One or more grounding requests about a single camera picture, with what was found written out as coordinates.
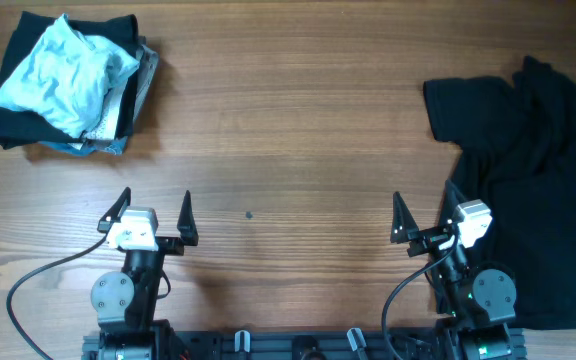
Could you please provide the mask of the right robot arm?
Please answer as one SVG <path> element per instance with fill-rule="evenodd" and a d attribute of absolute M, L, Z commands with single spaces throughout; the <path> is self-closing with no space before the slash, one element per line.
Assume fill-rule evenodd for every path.
<path fill-rule="evenodd" d="M 446 200 L 454 207 L 445 223 L 422 230 L 400 193 L 393 194 L 390 241 L 409 245 L 408 255 L 428 255 L 430 262 L 404 279 L 391 292 L 381 315 L 388 354 L 405 359 L 524 359 L 523 331 L 512 329 L 517 290 L 511 275 L 498 265 L 474 266 L 466 250 L 482 238 L 492 223 L 489 207 L 466 200 L 456 186 L 445 183 Z M 430 329 L 394 330 L 387 327 L 388 310 L 406 285 L 436 271 L 435 286 L 448 316 Z"/>

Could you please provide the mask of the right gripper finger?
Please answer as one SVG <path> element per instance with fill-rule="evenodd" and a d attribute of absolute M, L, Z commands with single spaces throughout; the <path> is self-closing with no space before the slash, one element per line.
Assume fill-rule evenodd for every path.
<path fill-rule="evenodd" d="M 399 192 L 393 194 L 393 220 L 390 232 L 391 243 L 407 243 L 417 236 L 419 228 Z"/>
<path fill-rule="evenodd" d="M 444 194 L 438 224 L 444 225 L 453 214 L 458 205 L 468 201 L 468 198 L 459 190 L 459 188 L 450 180 L 445 181 Z"/>

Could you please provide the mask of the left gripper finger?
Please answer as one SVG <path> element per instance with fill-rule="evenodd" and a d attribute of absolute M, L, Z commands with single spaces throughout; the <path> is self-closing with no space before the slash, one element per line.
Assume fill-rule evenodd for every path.
<path fill-rule="evenodd" d="M 131 189 L 125 187 L 115 203 L 100 218 L 100 223 L 113 223 L 120 219 L 123 211 L 131 203 Z"/>
<path fill-rule="evenodd" d="M 192 211 L 192 199 L 189 191 L 185 192 L 179 217 L 177 221 L 177 230 L 184 246 L 197 246 L 199 234 L 196 227 Z"/>

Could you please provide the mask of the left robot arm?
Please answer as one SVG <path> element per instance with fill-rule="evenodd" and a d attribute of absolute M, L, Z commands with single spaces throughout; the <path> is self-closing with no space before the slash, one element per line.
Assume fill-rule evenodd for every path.
<path fill-rule="evenodd" d="M 154 209 L 131 204 L 131 189 L 125 188 L 100 218 L 97 230 L 108 246 L 125 255 L 119 271 L 99 277 L 91 289 L 91 304 L 100 328 L 97 337 L 87 337 L 84 359 L 189 359 L 188 346 L 167 320 L 155 320 L 156 304 L 165 296 L 160 283 L 169 279 L 163 270 L 166 256 L 181 256 L 184 248 L 198 244 L 191 194 L 184 194 L 177 236 L 159 236 Z"/>

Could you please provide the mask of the black t-shirt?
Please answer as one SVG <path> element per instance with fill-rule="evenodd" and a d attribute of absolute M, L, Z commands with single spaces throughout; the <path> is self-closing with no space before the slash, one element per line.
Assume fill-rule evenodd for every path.
<path fill-rule="evenodd" d="M 512 272 L 518 326 L 576 329 L 576 83 L 528 56 L 510 80 L 428 80 L 423 97 L 461 149 L 452 182 L 492 213 L 471 261 Z"/>

